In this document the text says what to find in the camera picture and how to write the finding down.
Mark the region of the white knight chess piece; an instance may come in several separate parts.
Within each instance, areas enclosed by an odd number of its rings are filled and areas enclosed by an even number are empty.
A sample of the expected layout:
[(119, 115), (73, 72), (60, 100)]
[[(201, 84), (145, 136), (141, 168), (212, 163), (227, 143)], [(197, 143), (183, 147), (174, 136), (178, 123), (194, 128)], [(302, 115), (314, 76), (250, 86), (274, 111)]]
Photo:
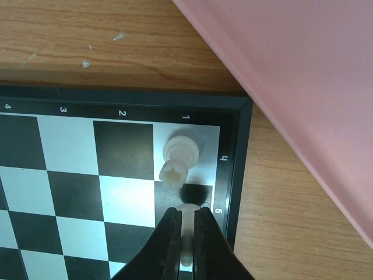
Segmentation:
[(181, 255), (180, 263), (184, 267), (190, 267), (193, 264), (193, 236), (195, 211), (199, 206), (195, 204), (182, 204), (177, 207), (181, 211)]

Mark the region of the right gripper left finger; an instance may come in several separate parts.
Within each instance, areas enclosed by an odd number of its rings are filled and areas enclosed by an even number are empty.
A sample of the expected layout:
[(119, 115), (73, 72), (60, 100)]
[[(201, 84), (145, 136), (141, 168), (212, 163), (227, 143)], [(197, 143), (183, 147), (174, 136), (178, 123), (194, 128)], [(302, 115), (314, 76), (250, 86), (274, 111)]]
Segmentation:
[(138, 254), (113, 280), (178, 279), (182, 212), (170, 207)]

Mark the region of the white rook chess piece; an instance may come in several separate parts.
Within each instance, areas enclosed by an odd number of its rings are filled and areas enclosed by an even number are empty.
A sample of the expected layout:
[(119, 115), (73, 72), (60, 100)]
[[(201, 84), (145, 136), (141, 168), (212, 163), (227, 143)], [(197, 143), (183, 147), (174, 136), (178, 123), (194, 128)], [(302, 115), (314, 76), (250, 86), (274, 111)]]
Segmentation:
[(177, 129), (163, 147), (164, 164), (159, 179), (167, 188), (180, 189), (184, 184), (198, 182), (191, 173), (202, 157), (205, 141), (193, 129)]

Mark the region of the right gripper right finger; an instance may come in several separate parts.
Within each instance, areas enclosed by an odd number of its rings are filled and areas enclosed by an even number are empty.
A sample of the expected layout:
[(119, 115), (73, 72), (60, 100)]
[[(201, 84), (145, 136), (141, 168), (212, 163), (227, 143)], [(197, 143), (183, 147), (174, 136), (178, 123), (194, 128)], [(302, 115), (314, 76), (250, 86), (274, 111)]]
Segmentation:
[(193, 278), (254, 279), (234, 255), (210, 209), (194, 215)]

